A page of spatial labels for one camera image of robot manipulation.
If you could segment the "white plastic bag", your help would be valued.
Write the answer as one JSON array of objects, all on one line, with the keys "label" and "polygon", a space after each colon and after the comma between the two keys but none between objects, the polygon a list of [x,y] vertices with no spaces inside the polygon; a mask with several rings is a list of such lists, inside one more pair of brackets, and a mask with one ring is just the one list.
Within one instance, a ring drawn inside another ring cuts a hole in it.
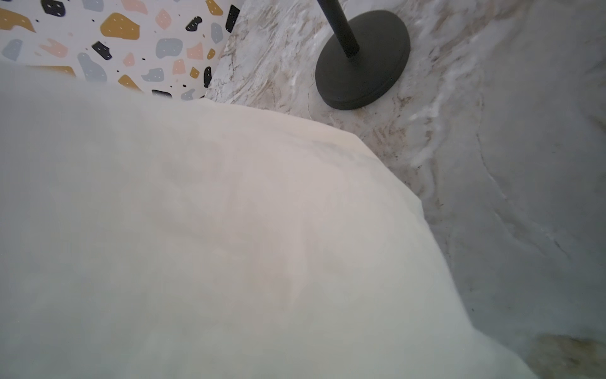
[{"label": "white plastic bag", "polygon": [[355,135],[1,67],[4,378],[531,378]]}]

